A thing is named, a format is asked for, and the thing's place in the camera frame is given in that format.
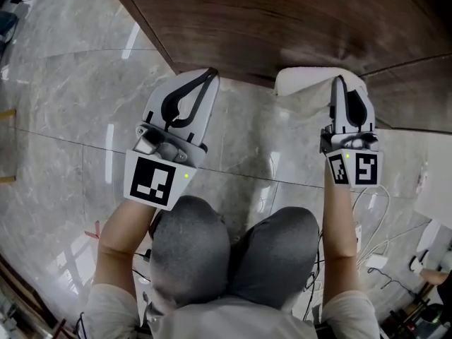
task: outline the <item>marble floor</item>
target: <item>marble floor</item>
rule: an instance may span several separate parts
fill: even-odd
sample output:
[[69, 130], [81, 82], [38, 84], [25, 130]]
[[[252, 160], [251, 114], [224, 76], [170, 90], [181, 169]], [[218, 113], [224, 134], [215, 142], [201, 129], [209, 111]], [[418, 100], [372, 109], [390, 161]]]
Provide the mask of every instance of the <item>marble floor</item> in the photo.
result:
[[[152, 90], [174, 73], [117, 0], [32, 0], [3, 9], [20, 20], [0, 63], [0, 110], [17, 109], [15, 119], [1, 122], [0, 173], [18, 179], [0, 186], [0, 252], [58, 317], [73, 323], [96, 261], [97, 242], [84, 231], [93, 232], [98, 220], [103, 226], [122, 200], [124, 153], [135, 143], [135, 126]], [[298, 96], [277, 98], [272, 90], [222, 79], [207, 158], [187, 193], [223, 214], [232, 238], [289, 205], [312, 210], [321, 222], [318, 144], [327, 123], [327, 109], [308, 110]], [[379, 135], [391, 204], [369, 247], [396, 237], [384, 272], [416, 290], [422, 282], [407, 262], [429, 221], [413, 210], [429, 134]], [[357, 202], [363, 245], [387, 205], [380, 190]], [[450, 230], [440, 235], [433, 266], [452, 237]], [[142, 260], [134, 265], [148, 275]], [[410, 301], [397, 284], [382, 290], [386, 279], [378, 273], [363, 267], [360, 275], [379, 319]], [[322, 277], [323, 267], [313, 304], [321, 301]], [[142, 307], [150, 284], [139, 276], [136, 283]], [[309, 295], [300, 296], [295, 315], [303, 317]]]

